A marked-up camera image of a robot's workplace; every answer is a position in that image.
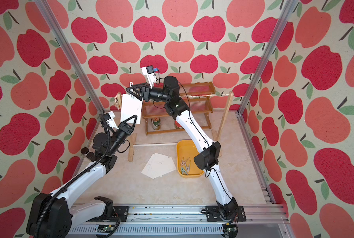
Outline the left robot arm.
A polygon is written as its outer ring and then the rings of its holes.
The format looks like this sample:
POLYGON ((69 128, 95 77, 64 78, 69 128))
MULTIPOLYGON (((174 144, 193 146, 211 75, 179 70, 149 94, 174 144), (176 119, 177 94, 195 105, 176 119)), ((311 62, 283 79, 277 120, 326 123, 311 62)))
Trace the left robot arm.
POLYGON ((104 132, 94 136, 94 151, 87 147, 81 150, 91 160, 88 166, 59 188, 34 198, 26 226, 26 232, 34 238, 64 238, 70 230, 88 221, 113 221, 113 227, 105 235, 107 238, 118 229, 122 220, 115 213, 111 199, 98 196, 85 205, 75 205, 88 188, 114 167, 116 153, 133 133, 137 122, 137 115, 119 125, 114 121, 113 112, 99 117, 104 132))

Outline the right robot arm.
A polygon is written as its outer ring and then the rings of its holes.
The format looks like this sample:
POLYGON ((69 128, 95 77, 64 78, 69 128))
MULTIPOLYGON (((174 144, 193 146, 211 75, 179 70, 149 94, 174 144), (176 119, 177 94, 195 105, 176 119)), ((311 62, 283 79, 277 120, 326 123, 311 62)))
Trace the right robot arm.
POLYGON ((164 102, 169 116, 177 122, 190 136, 199 154, 195 156, 196 166, 205 172, 216 196, 217 214, 226 222, 245 221, 245 212, 238 205, 235 197, 227 188, 219 167, 221 145, 212 140, 200 127, 190 110, 190 101, 180 96, 181 83, 173 76, 164 78, 163 88, 149 83, 135 84, 126 91, 140 101, 164 102))

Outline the white postcard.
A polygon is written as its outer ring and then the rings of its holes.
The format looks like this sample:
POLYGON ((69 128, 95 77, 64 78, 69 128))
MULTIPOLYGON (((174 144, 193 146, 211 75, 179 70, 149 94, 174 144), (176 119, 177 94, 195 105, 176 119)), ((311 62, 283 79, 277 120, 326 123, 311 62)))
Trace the white postcard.
POLYGON ((122 95, 121 122, 133 115, 137 115, 136 124, 141 124, 142 103, 139 99, 130 94, 122 95))
POLYGON ((145 165, 144 169, 142 170, 142 174, 145 176, 148 176, 151 179, 154 179, 154 173, 153 173, 153 168, 152 168, 152 164, 153 164, 153 159, 154 159, 155 154, 153 154, 150 159, 148 160, 147 164, 145 165))
POLYGON ((168 169, 168 159, 166 155, 155 153, 152 155, 152 161, 149 165, 148 174, 152 179, 161 177, 168 169))
POLYGON ((176 166, 171 157, 163 156, 157 159, 155 169, 157 177, 162 177, 163 175, 176 170, 176 166))

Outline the pink clothespin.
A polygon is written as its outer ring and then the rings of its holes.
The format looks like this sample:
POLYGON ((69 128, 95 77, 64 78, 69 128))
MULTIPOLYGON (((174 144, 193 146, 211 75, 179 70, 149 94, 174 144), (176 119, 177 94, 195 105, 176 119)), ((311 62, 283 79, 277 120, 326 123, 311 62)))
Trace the pink clothespin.
POLYGON ((184 157, 182 157, 182 161, 180 163, 180 166, 183 167, 189 159, 190 159, 189 157, 186 159, 184 157))

